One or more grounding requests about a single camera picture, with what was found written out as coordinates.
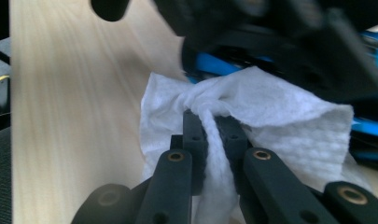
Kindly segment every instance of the wooden table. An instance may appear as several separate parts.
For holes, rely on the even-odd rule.
[[[114,23],[88,0],[12,0],[11,39],[13,219],[69,223],[97,187],[139,183],[140,101],[151,71],[183,79],[181,39],[149,0]]]

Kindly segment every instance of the paper towel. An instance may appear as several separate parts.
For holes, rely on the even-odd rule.
[[[144,179],[169,149],[171,135],[182,134],[186,109],[199,115],[209,142],[203,194],[193,209],[195,223],[227,223],[237,202],[214,116],[240,120],[252,144],[275,151],[310,187],[323,191],[328,182],[344,180],[352,107],[325,102],[257,67],[196,85],[151,74],[140,121]],[[369,188],[360,174],[352,174],[357,184]]]

